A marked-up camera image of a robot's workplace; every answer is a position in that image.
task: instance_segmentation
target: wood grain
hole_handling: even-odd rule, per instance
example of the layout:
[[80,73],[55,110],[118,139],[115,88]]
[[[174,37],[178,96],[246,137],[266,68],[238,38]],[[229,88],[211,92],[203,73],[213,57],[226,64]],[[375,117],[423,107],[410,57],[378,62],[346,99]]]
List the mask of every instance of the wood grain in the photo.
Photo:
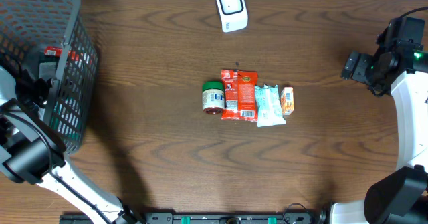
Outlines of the wood grain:
[[[224,34],[214,0],[82,0],[100,55],[84,145],[72,157],[84,173],[141,211],[270,212],[364,198],[394,170],[393,99],[339,75],[352,50],[374,53],[388,21],[426,1],[246,1],[248,27]],[[203,82],[235,62],[259,84],[295,87],[285,126],[201,111]],[[0,197],[2,223],[78,212],[3,176]]]

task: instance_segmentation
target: white device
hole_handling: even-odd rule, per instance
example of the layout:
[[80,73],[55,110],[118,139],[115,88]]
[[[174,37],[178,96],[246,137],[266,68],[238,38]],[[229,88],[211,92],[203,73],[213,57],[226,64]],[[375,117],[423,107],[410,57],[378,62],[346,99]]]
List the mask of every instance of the white device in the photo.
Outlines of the white device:
[[216,0],[223,32],[228,33],[247,27],[248,12],[244,0]]
[[[399,157],[396,170],[421,165],[428,170],[428,73],[403,72],[391,84],[397,109]],[[330,212],[330,224],[366,224],[364,199],[336,203]]]

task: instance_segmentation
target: red snack bag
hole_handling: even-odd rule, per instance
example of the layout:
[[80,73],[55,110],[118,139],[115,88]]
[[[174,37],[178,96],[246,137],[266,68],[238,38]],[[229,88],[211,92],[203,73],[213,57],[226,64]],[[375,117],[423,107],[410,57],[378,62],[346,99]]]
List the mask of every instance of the red snack bag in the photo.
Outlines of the red snack bag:
[[247,120],[257,122],[254,86],[257,72],[221,70],[225,85],[226,109],[222,120]]

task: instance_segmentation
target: jar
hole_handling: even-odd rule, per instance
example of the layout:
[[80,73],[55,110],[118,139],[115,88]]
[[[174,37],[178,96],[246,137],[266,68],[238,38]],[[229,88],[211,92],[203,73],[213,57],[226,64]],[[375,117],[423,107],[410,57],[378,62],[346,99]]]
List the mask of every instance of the jar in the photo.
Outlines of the jar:
[[217,81],[202,86],[202,110],[207,114],[221,114],[225,109],[225,87]]

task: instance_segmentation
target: white card reader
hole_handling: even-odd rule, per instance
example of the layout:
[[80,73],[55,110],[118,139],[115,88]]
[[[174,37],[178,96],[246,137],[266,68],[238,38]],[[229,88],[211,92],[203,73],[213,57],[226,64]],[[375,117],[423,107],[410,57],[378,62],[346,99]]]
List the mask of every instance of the white card reader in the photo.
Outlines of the white card reader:
[[248,24],[248,12],[244,0],[217,0],[223,32],[243,29]]

